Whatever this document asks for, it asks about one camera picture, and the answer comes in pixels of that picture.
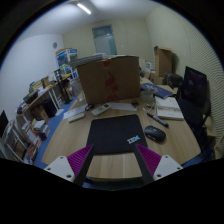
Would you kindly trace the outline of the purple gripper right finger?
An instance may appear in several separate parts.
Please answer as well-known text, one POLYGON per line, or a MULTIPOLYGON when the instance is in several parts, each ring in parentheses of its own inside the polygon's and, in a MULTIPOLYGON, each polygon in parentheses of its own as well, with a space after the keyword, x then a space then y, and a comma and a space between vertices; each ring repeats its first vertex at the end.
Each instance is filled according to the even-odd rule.
POLYGON ((169 155, 160 156, 139 144, 135 145, 134 154, 145 184, 160 180, 182 169, 182 166, 169 155))

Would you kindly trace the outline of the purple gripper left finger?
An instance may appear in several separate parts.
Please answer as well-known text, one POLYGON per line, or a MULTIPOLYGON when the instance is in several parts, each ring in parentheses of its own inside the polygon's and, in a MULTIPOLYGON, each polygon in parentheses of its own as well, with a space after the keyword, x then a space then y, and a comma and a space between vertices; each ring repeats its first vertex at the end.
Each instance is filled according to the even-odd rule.
POLYGON ((94 155, 93 146, 86 146, 68 157, 59 156, 45 171, 82 186, 94 155))

